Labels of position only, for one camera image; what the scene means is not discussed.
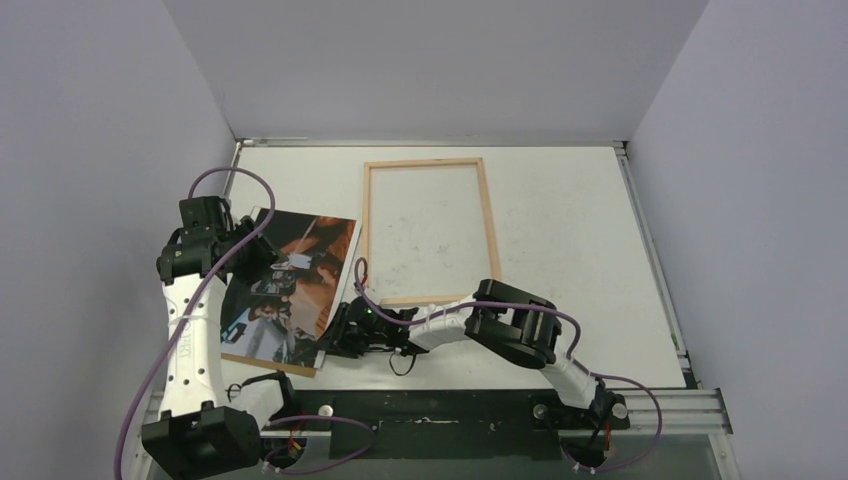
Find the brown cardboard backing board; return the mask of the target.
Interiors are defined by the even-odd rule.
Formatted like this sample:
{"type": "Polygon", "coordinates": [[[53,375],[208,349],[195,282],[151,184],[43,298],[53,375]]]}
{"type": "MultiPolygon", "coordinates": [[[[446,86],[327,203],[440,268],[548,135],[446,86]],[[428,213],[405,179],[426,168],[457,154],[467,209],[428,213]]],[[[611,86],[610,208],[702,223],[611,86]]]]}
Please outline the brown cardboard backing board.
{"type": "Polygon", "coordinates": [[[227,361],[232,361],[232,362],[245,364],[245,365],[251,365],[251,366],[254,366],[254,367],[261,367],[261,368],[275,370],[275,371],[282,371],[282,372],[286,372],[287,374],[293,374],[293,375],[302,376],[302,377],[306,377],[306,378],[314,378],[316,373],[318,372],[317,369],[311,368],[311,367],[304,367],[304,366],[297,366],[297,365],[291,365],[291,364],[271,362],[271,361],[266,361],[266,360],[261,360],[261,359],[232,355],[232,354],[228,354],[228,353],[222,353],[221,358],[223,360],[227,360],[227,361]]]}

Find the glossy photo print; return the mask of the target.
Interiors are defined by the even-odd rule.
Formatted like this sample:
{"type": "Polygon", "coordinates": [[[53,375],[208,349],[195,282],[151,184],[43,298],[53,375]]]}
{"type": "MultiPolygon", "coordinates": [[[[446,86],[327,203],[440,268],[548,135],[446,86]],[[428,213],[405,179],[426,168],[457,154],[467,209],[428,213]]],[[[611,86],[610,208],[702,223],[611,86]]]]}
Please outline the glossy photo print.
{"type": "Polygon", "coordinates": [[[260,280],[233,283],[222,307],[222,353],[319,369],[317,341],[339,307],[356,251],[356,219],[266,208],[263,236],[279,251],[260,280]]]}

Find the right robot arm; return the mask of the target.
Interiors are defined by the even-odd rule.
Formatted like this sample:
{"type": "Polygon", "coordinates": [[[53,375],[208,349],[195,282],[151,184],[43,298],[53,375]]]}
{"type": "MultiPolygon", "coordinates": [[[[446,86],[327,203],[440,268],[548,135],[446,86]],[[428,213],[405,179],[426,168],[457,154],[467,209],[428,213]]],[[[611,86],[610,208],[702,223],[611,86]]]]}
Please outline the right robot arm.
{"type": "Polygon", "coordinates": [[[514,366],[540,372],[575,427],[627,421],[624,397],[576,360],[574,340],[562,341],[564,324],[577,322],[542,297],[485,279],[472,294],[443,305],[392,310],[360,295],[339,308],[319,347],[353,359],[377,351],[417,358],[473,341],[514,366]]]}

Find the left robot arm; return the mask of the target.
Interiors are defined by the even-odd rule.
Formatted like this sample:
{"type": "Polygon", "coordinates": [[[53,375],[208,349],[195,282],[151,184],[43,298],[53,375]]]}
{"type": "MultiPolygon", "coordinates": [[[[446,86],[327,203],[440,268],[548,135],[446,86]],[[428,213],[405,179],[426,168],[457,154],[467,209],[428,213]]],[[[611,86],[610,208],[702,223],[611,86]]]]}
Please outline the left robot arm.
{"type": "Polygon", "coordinates": [[[171,478],[206,479],[259,463],[261,428],[290,428],[299,405],[283,373],[244,381],[235,399],[223,380],[227,287],[258,281],[277,251],[251,218],[235,222],[221,197],[184,199],[179,210],[182,225],[156,261],[168,312],[165,389],[141,443],[171,478]]]}

